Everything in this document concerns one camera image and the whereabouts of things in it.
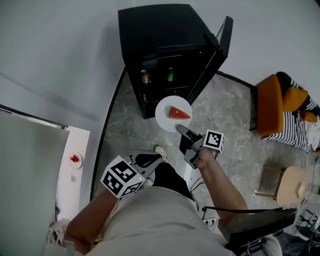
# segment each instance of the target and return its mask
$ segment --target white shoe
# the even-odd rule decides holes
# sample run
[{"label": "white shoe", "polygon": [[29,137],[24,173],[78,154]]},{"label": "white shoe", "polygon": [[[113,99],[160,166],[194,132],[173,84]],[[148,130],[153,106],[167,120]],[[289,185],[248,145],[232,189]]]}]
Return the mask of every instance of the white shoe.
[{"label": "white shoe", "polygon": [[152,179],[147,178],[147,179],[146,179],[146,182],[143,184],[143,188],[144,188],[144,189],[150,188],[153,184],[154,184],[154,182],[152,181]]},{"label": "white shoe", "polygon": [[155,146],[153,151],[162,156],[162,163],[168,163],[167,153],[162,146],[159,146],[159,145]]}]

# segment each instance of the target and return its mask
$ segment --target black mini fridge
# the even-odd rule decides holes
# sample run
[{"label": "black mini fridge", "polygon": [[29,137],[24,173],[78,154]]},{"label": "black mini fridge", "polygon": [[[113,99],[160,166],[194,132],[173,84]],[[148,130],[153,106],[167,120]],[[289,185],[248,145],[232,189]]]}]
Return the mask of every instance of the black mini fridge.
[{"label": "black mini fridge", "polygon": [[217,36],[189,4],[122,9],[118,19],[122,57],[145,119],[167,96],[192,104],[228,57],[228,16]]}]

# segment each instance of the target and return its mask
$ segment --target red food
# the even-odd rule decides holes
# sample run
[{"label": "red food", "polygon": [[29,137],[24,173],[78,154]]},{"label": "red food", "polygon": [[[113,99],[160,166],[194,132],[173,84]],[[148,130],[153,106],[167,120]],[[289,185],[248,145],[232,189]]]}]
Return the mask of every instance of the red food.
[{"label": "red food", "polygon": [[77,163],[79,161],[79,158],[74,154],[73,156],[70,157],[70,160],[74,163]]},{"label": "red food", "polygon": [[187,113],[183,112],[179,108],[171,106],[168,118],[185,120],[191,118]]}]

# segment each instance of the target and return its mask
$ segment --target green bottle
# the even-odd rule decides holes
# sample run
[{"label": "green bottle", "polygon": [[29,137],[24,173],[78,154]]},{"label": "green bottle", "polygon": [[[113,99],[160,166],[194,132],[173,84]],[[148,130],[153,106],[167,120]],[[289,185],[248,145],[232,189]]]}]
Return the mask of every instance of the green bottle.
[{"label": "green bottle", "polygon": [[167,80],[169,82],[172,82],[174,79],[175,79],[175,73],[174,73],[174,68],[173,67],[170,67],[169,70],[168,70],[168,75],[167,75]]}]

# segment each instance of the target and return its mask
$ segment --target white wall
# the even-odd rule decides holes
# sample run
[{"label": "white wall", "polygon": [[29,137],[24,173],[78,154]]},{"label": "white wall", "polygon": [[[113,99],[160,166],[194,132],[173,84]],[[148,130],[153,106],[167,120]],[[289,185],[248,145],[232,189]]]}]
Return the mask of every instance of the white wall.
[{"label": "white wall", "polygon": [[123,68],[116,0],[0,1],[0,104],[90,131],[80,208]]},{"label": "white wall", "polygon": [[320,104],[320,8],[314,0],[118,0],[119,8],[190,4],[211,32],[234,20],[229,57],[220,71],[252,85],[278,71]]}]

